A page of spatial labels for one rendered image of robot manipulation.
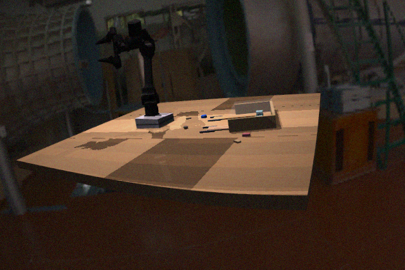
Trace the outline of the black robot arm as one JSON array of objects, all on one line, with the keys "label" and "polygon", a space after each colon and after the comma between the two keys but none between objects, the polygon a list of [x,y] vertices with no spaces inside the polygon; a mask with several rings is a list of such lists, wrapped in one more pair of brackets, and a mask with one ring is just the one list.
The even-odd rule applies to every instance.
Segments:
[{"label": "black robot arm", "polygon": [[[153,86],[153,71],[152,71],[152,58],[155,52],[155,42],[150,37],[149,33],[145,28],[142,29],[141,21],[139,19],[133,19],[127,22],[128,24],[128,34],[130,37],[130,44],[133,49],[140,49],[140,53],[144,58],[144,88],[142,88],[141,99],[142,105],[144,105],[145,115],[144,116],[156,116],[159,114],[158,106],[159,97],[156,89]],[[128,48],[124,39],[120,34],[113,36],[114,45],[117,47],[117,51],[123,51]],[[149,40],[149,44],[144,42]],[[146,103],[145,103],[146,102]]]}]

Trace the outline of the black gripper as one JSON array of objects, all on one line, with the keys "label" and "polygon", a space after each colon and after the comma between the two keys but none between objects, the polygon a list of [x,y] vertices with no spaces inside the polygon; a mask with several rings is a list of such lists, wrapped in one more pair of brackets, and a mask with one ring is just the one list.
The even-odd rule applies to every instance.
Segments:
[{"label": "black gripper", "polygon": [[[116,28],[115,27],[110,27],[109,31],[107,33],[107,36],[105,36],[100,41],[96,42],[96,45],[111,42],[111,40],[114,43],[113,36],[116,35],[116,34],[117,34],[116,33]],[[98,61],[103,62],[103,63],[106,62],[106,63],[109,63],[109,64],[113,64],[113,66],[115,66],[116,69],[120,69],[122,67],[122,64],[121,64],[121,59],[120,59],[119,54],[121,52],[124,52],[124,51],[130,52],[130,50],[132,50],[131,49],[132,47],[131,47],[131,44],[130,44],[130,38],[125,37],[124,43],[128,48],[124,49],[123,51],[118,52],[117,49],[116,49],[117,47],[113,44],[115,56],[114,57],[110,56],[110,57],[107,57],[107,58],[104,58],[104,59],[98,59]]]}]

